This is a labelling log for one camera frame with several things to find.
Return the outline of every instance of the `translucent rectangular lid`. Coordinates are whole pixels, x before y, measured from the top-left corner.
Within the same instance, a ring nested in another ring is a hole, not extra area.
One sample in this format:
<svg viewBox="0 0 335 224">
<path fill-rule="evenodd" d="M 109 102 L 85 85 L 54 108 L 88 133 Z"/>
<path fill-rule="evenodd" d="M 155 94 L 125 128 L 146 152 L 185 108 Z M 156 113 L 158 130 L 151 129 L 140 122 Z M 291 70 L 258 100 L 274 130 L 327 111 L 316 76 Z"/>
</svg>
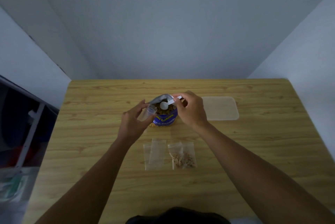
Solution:
<svg viewBox="0 0 335 224">
<path fill-rule="evenodd" d="M 205 96 L 202 98 L 208 121 L 237 120 L 239 112 L 230 96 Z"/>
</svg>

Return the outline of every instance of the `person's left hand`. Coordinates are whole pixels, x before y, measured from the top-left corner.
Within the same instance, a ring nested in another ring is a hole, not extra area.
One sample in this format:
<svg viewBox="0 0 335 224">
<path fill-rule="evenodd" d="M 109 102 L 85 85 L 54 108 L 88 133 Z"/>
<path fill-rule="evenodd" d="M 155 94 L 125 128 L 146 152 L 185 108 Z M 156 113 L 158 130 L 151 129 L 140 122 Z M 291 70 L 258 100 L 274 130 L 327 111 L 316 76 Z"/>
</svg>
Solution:
<svg viewBox="0 0 335 224">
<path fill-rule="evenodd" d="M 142 110 L 148 106 L 149 104 L 145 103 L 145 100 L 141 100 L 135 107 L 123 113 L 117 137 L 119 140 L 131 146 L 142 135 L 155 118 L 155 115 L 152 115 L 142 122 L 137 120 Z"/>
</svg>

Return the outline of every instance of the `spoon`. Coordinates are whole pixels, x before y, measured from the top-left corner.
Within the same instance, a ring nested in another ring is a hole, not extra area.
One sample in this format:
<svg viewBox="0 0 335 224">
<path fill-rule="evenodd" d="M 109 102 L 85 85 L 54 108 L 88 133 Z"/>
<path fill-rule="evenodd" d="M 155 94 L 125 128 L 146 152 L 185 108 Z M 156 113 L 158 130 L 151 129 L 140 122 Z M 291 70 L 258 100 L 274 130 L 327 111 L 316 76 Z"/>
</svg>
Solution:
<svg viewBox="0 0 335 224">
<path fill-rule="evenodd" d="M 160 103 L 159 107 L 160 107 L 161 109 L 168 109 L 169 105 L 172 104 L 172 103 L 174 103 L 174 100 L 173 100 L 173 99 L 172 99 L 171 101 L 169 101 L 169 102 L 162 101 L 162 102 Z"/>
</svg>

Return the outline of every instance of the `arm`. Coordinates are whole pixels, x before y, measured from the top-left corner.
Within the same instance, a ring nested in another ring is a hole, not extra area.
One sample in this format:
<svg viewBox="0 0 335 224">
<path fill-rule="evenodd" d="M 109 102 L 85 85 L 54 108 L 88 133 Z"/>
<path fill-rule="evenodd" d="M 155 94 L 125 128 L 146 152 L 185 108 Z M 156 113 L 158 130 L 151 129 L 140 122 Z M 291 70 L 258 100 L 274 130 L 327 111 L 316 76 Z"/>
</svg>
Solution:
<svg viewBox="0 0 335 224">
<path fill-rule="evenodd" d="M 124 112 L 118 136 L 107 152 L 36 222 L 98 223 L 120 166 L 130 146 L 152 123 L 154 116 L 141 122 L 137 117 L 148 104 L 142 100 Z"/>
<path fill-rule="evenodd" d="M 207 121 L 202 98 L 174 98 L 183 122 L 208 144 L 242 197 L 263 223 L 335 223 L 335 216 L 288 175 L 218 131 Z"/>
</svg>

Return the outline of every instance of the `wood grain surface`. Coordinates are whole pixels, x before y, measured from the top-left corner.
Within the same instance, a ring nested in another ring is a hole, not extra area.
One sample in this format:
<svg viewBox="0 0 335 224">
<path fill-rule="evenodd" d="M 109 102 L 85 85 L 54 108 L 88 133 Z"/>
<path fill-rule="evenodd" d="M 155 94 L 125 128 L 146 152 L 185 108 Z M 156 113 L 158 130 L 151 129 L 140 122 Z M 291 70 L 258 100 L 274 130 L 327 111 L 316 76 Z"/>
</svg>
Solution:
<svg viewBox="0 0 335 224">
<path fill-rule="evenodd" d="M 272 163 L 329 208 L 335 207 L 335 167 L 289 81 L 76 80 L 69 85 L 31 195 L 24 223 L 34 223 L 105 153 L 116 138 L 122 112 L 164 93 L 232 96 L 235 121 L 213 121 L 221 132 Z M 198 168 L 172 170 L 166 148 L 161 171 L 145 171 L 143 144 L 193 141 Z M 254 216 L 207 145 L 177 118 L 148 128 L 121 166 L 100 223 L 125 223 L 135 215 L 182 206 L 226 218 Z"/>
</svg>

